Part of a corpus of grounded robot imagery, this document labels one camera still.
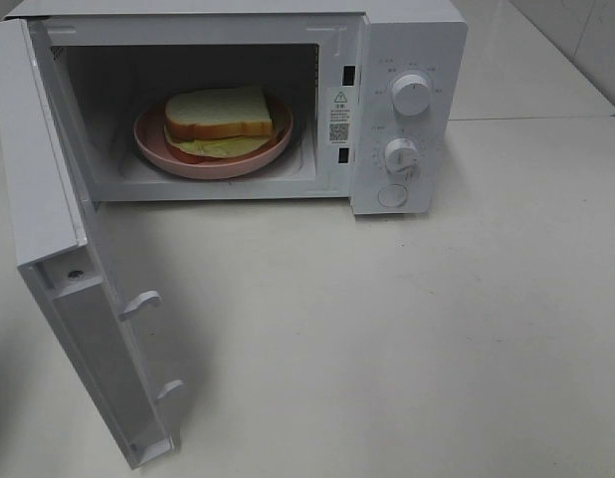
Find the pink round plate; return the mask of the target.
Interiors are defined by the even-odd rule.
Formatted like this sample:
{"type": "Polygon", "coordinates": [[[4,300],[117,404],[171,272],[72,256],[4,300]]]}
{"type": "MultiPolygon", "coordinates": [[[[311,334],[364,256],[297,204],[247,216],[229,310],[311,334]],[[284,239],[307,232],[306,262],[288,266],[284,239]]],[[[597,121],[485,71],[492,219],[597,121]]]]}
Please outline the pink round plate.
{"type": "Polygon", "coordinates": [[[184,178],[230,179],[259,170],[288,147],[295,129],[294,115],[280,99],[267,97],[274,130],[268,136],[231,136],[182,141],[166,125],[165,103],[142,112],[133,134],[138,148],[153,165],[184,178]]]}

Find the white lower microwave knob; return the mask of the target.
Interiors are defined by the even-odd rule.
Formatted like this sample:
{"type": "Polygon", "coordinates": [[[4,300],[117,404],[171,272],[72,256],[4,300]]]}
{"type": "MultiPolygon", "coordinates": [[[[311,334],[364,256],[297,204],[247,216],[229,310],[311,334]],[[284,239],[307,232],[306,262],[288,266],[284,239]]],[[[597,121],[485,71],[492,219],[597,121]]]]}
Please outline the white lower microwave knob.
{"type": "Polygon", "coordinates": [[[407,174],[418,166],[420,151],[416,143],[407,138],[395,138],[384,148],[384,161],[391,174],[407,174]]]}

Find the white adjacent table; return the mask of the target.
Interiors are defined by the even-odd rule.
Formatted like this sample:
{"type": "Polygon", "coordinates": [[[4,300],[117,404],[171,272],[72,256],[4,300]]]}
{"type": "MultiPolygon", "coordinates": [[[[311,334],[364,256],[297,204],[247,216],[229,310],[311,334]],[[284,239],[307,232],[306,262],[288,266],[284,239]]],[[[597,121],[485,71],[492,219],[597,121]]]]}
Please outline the white adjacent table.
{"type": "Polygon", "coordinates": [[[456,1],[468,24],[451,120],[613,117],[615,107],[509,1],[456,1]]]}

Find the white bread sandwich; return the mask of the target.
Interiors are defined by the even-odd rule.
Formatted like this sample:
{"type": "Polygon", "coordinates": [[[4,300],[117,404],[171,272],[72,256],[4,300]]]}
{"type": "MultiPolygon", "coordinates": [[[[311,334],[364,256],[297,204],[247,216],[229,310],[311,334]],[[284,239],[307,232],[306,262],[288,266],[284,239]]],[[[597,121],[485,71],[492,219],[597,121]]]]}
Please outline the white bread sandwich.
{"type": "Polygon", "coordinates": [[[239,159],[277,144],[286,112],[258,86],[198,90],[171,97],[164,107],[164,138],[187,163],[239,159]]]}

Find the white microwave door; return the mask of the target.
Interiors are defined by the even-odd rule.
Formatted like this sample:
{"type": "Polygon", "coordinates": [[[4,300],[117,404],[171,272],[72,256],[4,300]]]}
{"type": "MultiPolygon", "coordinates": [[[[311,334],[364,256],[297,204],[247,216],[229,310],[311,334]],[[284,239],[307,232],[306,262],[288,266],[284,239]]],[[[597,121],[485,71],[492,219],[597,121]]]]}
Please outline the white microwave door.
{"type": "Polygon", "coordinates": [[[160,295],[117,285],[87,181],[67,52],[40,21],[0,22],[0,139],[18,271],[131,468],[171,451],[132,322],[160,295]]]}

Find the white microwave oven body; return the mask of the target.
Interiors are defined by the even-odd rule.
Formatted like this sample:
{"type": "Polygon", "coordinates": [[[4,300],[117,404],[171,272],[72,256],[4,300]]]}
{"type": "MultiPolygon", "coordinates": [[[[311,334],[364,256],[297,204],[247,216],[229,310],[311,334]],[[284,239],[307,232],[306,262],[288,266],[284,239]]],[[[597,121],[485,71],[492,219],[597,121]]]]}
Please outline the white microwave oven body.
{"type": "Polygon", "coordinates": [[[25,1],[2,21],[10,19],[42,22],[67,52],[94,202],[345,197],[359,215],[430,206],[468,32],[449,1],[25,1]],[[431,103],[405,117],[390,90],[411,71],[431,81],[431,103]],[[191,179],[138,148],[133,125],[150,107],[243,86],[261,87],[294,115],[290,143],[271,164],[191,179]],[[385,167],[395,138],[420,151],[407,174],[385,167]],[[404,205],[378,202],[390,184],[407,188],[404,205]]]}

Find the white microwave knob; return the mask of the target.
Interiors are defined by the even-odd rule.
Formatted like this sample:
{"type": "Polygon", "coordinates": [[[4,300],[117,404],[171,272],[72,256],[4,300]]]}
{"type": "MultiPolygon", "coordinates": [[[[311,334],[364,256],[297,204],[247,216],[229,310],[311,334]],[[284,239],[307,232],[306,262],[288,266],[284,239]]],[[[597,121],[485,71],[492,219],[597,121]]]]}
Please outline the white microwave knob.
{"type": "Polygon", "coordinates": [[[384,161],[391,174],[407,174],[418,166],[420,151],[416,143],[407,138],[395,138],[384,148],[384,161]]]}
{"type": "Polygon", "coordinates": [[[415,117],[430,106],[432,84],[420,71],[406,72],[394,80],[390,94],[394,109],[405,117],[415,117]]]}

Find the white upper microwave knob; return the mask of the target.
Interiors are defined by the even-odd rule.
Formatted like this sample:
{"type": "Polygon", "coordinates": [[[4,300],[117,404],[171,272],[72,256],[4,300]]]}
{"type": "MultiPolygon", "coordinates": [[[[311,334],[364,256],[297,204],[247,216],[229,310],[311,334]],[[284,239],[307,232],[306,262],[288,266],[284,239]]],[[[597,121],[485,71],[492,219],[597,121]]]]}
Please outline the white upper microwave knob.
{"type": "Polygon", "coordinates": [[[394,109],[405,117],[415,117],[430,106],[432,84],[420,71],[406,72],[394,80],[390,94],[394,109]]]}

